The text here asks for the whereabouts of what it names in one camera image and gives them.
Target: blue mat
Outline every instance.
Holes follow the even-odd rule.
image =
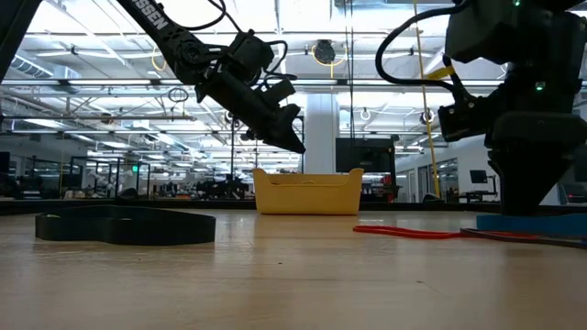
[[[477,215],[477,229],[545,237],[587,237],[587,214],[559,216]]]

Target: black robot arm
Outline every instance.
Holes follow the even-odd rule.
[[[395,29],[377,51],[376,68],[390,83],[449,90],[455,104],[440,107],[448,142],[485,135],[489,164],[500,176],[502,212],[530,215],[569,168],[587,140],[587,123],[571,113],[587,42],[587,20],[567,10],[581,0],[453,0],[455,6],[420,13]],[[401,79],[382,66],[385,48],[415,22],[450,15],[444,64],[484,58],[508,64],[505,80],[487,96],[452,83]]]
[[[117,0],[159,46],[177,78],[195,86],[198,102],[209,95],[249,127],[249,135],[265,143],[304,153],[292,123],[300,112],[279,102],[295,93],[283,79],[272,88],[252,90],[273,61],[271,44],[239,32],[229,46],[206,45],[187,28],[175,24],[155,0]],[[223,1],[222,9],[226,12]]]

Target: table surface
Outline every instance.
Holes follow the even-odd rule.
[[[0,217],[0,329],[580,329],[587,252],[353,233],[357,217],[217,217],[216,242],[121,247],[34,238]],[[362,213],[450,230],[472,213]]]

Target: red cable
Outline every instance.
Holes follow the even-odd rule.
[[[426,230],[415,230],[408,228],[400,228],[389,225],[357,225],[352,228],[354,232],[366,233],[366,234],[382,234],[395,237],[408,237],[408,238],[421,238],[421,239],[447,239],[447,238],[458,238],[458,237],[473,237],[473,235],[467,232],[437,232],[437,231],[426,231]],[[485,234],[499,236],[499,237],[511,237],[511,238],[529,238],[536,239],[538,236],[534,235],[523,235],[513,234],[504,232],[483,232]]]

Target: yellow plastic tray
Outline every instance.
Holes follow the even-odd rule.
[[[264,215],[356,215],[363,169],[349,174],[267,174],[253,170],[257,210]]]

